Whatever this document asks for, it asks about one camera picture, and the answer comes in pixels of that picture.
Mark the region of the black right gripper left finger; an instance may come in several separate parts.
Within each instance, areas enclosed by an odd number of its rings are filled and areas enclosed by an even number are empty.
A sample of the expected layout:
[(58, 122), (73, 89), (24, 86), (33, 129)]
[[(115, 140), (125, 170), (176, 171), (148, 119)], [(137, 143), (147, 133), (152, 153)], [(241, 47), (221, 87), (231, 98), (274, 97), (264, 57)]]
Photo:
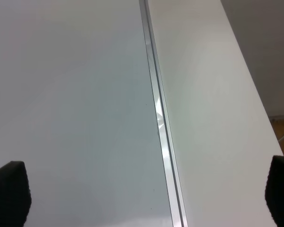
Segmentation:
[(0, 227), (24, 226), (31, 204), (25, 163), (10, 161), (0, 168)]

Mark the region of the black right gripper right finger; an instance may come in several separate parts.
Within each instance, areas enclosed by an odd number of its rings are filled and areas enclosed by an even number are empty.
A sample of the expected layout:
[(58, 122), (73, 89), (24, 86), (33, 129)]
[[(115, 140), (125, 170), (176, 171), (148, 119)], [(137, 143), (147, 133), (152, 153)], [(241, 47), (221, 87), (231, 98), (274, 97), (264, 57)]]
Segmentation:
[(284, 156), (273, 156), (269, 169), (265, 200), (272, 219), (284, 227)]

